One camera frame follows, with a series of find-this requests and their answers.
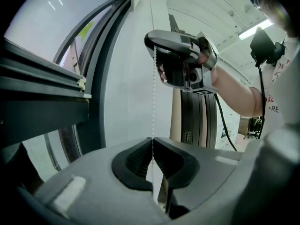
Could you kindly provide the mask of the person's right hand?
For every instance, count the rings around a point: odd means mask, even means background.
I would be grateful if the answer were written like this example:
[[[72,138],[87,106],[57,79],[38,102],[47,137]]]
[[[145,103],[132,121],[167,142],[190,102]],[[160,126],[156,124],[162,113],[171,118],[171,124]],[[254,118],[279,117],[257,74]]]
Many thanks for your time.
[[[209,57],[210,57],[209,44],[208,44],[207,39],[205,39],[203,37],[199,37],[197,39],[197,41],[198,41],[198,45],[200,48],[200,52],[199,52],[199,57],[198,57],[198,60],[196,63],[199,65],[202,65],[209,60]]]

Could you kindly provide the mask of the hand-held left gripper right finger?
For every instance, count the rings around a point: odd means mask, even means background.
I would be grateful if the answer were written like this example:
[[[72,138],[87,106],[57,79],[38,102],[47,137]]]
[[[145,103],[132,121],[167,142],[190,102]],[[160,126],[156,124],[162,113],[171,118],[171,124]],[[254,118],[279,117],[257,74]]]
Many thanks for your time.
[[[167,212],[187,212],[202,204],[224,184],[243,155],[164,138],[154,138],[153,146],[154,159],[167,182]]]

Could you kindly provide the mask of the black chest-mounted device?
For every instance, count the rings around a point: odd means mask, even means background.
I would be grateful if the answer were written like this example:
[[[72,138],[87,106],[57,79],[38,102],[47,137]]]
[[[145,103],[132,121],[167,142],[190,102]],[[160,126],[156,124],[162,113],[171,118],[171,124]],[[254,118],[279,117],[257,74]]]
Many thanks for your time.
[[[275,67],[285,53],[284,43],[284,40],[281,43],[273,43],[267,33],[258,27],[250,44],[250,55],[255,61],[255,66],[258,67],[266,62]]]

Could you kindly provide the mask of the dark framed window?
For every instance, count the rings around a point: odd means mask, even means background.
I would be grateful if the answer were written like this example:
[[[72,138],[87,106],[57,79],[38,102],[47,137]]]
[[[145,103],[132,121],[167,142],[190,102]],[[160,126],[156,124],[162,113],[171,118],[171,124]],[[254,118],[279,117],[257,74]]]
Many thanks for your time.
[[[34,193],[93,146],[108,37],[130,0],[0,0],[0,181]]]

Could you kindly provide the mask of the white printed t-shirt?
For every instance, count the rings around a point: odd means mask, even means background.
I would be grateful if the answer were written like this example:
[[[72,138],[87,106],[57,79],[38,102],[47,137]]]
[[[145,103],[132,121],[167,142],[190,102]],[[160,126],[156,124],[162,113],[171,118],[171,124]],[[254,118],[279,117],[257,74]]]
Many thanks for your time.
[[[286,38],[275,62],[265,62],[260,78],[250,86],[264,92],[265,122],[261,138],[284,124],[300,124],[300,39]]]

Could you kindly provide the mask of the ceiling light panel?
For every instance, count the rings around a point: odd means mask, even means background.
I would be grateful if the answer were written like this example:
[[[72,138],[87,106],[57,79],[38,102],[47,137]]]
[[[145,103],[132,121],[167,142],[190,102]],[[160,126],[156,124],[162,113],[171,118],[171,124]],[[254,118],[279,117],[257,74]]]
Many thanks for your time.
[[[250,28],[245,29],[244,31],[242,31],[241,33],[238,34],[238,37],[240,40],[244,40],[252,35],[254,35],[256,33],[256,30],[258,28],[264,30],[270,26],[273,25],[273,22],[271,22],[270,20],[266,19],[262,22],[259,22],[257,25],[254,25]]]

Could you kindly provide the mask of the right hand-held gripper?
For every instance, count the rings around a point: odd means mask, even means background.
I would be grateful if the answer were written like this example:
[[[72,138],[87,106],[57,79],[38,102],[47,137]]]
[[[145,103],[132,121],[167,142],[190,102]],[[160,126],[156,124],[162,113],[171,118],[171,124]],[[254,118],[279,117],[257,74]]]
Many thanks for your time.
[[[197,64],[201,49],[198,38],[207,39],[210,50],[209,60]],[[157,48],[157,69],[166,77],[166,84],[184,92],[200,95],[214,94],[218,90],[212,85],[211,70],[215,67],[219,52],[203,32],[197,37],[173,31],[152,30],[145,35],[144,43],[150,52]]]

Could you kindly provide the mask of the stack of dark door panels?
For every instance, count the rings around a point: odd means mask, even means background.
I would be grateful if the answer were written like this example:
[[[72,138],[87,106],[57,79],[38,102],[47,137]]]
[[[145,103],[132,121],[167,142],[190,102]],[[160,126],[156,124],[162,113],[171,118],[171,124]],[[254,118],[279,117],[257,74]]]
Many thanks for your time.
[[[217,103],[213,94],[181,92],[181,142],[214,149],[217,138]]]

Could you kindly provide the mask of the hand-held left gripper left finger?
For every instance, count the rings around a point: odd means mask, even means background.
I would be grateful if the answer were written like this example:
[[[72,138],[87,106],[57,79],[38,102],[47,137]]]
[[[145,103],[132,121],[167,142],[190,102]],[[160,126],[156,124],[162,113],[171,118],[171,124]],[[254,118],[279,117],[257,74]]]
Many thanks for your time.
[[[168,222],[146,180],[151,143],[139,139],[85,154],[34,197],[66,222]]]

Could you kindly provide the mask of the person's right forearm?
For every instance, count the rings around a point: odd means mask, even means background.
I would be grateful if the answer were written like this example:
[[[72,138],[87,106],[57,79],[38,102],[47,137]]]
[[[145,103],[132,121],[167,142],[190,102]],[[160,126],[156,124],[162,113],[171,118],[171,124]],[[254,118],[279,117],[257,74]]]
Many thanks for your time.
[[[218,65],[211,70],[211,78],[219,96],[237,114],[244,117],[262,116],[263,100],[259,90],[241,84]]]

